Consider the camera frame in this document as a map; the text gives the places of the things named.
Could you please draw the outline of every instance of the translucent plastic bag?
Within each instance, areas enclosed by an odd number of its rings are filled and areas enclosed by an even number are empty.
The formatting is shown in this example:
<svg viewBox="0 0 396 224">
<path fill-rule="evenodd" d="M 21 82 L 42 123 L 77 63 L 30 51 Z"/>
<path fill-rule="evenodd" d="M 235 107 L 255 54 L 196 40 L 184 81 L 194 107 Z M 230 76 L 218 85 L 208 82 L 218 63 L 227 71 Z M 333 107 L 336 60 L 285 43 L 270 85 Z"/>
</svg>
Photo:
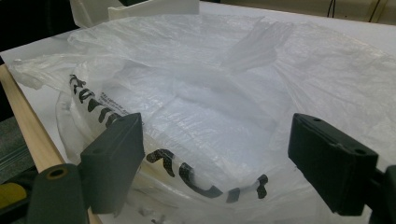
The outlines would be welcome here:
<svg viewBox="0 0 396 224">
<path fill-rule="evenodd" d="M 110 115 L 142 114 L 147 157 L 124 211 L 156 223 L 362 223 L 329 215 L 288 159 L 295 112 L 376 150 L 382 167 L 395 162 L 395 59 L 315 24 L 128 18 L 69 43 L 73 53 L 11 71 L 62 92 L 58 127 L 74 162 Z M 90 100 L 101 107 L 90 112 Z"/>
</svg>

